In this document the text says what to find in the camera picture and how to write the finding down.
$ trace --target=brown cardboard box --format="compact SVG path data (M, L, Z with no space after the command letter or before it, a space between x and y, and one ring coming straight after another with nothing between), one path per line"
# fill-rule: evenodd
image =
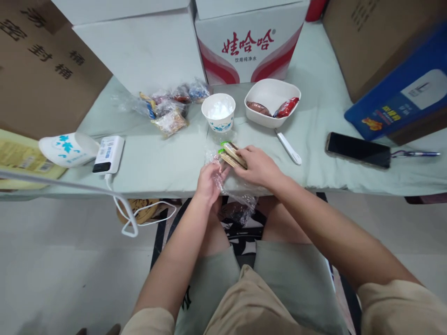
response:
M353 103L447 17L446 0L331 0L323 25Z
M71 133L110 71L49 0L0 1L0 128L29 138Z
M388 134L387 137L398 146L402 146L444 128L447 128L447 107L407 124L394 133Z

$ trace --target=smartphone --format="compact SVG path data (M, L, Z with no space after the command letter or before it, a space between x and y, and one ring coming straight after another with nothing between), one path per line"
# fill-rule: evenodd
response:
M325 150L328 154L381 169L389 169L391 164L390 147L338 133L329 133Z

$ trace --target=person's right hand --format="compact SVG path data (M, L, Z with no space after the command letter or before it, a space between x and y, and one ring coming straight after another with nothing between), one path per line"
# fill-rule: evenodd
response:
M234 171L250 183L270 188L270 185L283 174L273 159L260 148L249 145L236 153L245 159L248 169L235 167Z

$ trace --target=beige shorts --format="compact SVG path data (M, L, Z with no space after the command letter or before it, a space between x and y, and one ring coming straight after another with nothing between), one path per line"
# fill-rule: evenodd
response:
M257 241L253 269L302 326L348 334L326 260L312 244ZM233 247L199 259L176 324L176 335L202 335L227 290L239 279Z

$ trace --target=black phone screen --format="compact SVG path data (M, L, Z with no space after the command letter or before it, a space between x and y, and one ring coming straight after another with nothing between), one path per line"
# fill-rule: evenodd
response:
M389 147L354 137L331 133L327 151L381 168L390 167L391 150Z

